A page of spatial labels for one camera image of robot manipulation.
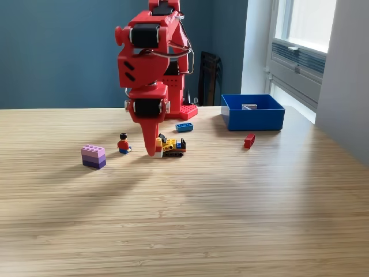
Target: blue plastic bin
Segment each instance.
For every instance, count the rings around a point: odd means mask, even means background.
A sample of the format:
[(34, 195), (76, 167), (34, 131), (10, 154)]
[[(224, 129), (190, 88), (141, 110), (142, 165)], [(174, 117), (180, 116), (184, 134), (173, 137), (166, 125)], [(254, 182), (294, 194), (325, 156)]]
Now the blue plastic bin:
[[(257, 104), (257, 110), (242, 110)], [(229, 94), (221, 97), (221, 114), (230, 131), (267, 131), (283, 128), (284, 107), (269, 94)]]

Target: red torso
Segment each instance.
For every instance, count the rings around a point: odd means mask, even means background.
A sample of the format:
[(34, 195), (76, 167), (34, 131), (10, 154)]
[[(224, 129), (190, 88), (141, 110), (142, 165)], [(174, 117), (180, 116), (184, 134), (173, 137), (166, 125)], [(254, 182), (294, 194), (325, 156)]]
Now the red torso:
[(129, 149), (128, 141), (121, 140), (120, 142), (118, 142), (118, 148), (128, 150)]

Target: blue wall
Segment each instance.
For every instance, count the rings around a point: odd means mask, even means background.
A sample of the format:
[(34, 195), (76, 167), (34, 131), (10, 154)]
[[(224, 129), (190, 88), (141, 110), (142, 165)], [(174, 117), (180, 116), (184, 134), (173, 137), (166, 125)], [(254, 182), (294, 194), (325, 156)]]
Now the blue wall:
[(213, 0), (213, 53), (223, 63), (222, 94), (241, 93), (248, 0)]
[[(1, 0), (0, 108), (122, 107), (114, 30), (148, 0)], [(186, 77), (198, 91), (201, 51), (219, 55), (223, 93), (240, 93), (247, 1), (182, 0), (196, 55)]]

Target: red robot arm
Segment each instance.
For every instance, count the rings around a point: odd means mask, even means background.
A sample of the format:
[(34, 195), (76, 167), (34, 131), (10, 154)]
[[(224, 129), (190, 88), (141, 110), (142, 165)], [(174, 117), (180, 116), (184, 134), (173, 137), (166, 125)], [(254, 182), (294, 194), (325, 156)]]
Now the red robot arm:
[[(141, 12), (124, 29), (115, 30), (117, 44), (124, 44), (118, 55), (120, 85), (132, 88), (126, 110), (141, 125), (150, 156), (155, 154), (159, 123), (165, 118), (188, 120), (198, 112), (195, 105), (183, 104), (192, 46), (179, 8), (179, 0), (149, 0), (148, 11)], [(135, 54), (135, 49), (142, 50)]]

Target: black hair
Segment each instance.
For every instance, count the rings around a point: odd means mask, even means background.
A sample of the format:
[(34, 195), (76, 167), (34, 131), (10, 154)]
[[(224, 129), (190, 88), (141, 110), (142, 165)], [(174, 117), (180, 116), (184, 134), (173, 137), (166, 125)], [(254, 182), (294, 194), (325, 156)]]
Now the black hair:
[(121, 140), (125, 140), (127, 139), (127, 134), (126, 133), (121, 133)]

